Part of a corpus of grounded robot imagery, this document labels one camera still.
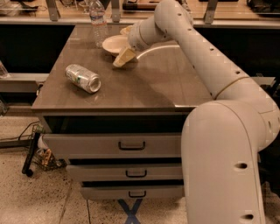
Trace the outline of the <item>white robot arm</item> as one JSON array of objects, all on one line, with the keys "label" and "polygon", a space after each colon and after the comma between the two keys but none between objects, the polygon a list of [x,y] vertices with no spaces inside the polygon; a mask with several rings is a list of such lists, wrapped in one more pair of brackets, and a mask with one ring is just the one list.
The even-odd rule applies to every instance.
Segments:
[{"label": "white robot arm", "polygon": [[181,136],[188,224],[265,224],[258,153],[279,132],[279,108],[235,63],[193,28],[176,0],[129,30],[114,65],[157,42],[175,40],[212,100],[186,118]]}]

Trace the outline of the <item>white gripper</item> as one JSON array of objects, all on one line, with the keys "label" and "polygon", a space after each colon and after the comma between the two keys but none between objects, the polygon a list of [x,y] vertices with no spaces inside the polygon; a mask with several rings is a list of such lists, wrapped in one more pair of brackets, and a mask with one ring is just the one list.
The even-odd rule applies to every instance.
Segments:
[{"label": "white gripper", "polygon": [[[154,22],[143,20],[132,26],[129,25],[120,30],[122,35],[128,36],[129,45],[135,50],[142,52],[154,44]],[[136,57],[135,51],[124,47],[113,62],[114,67],[122,67]]]}]

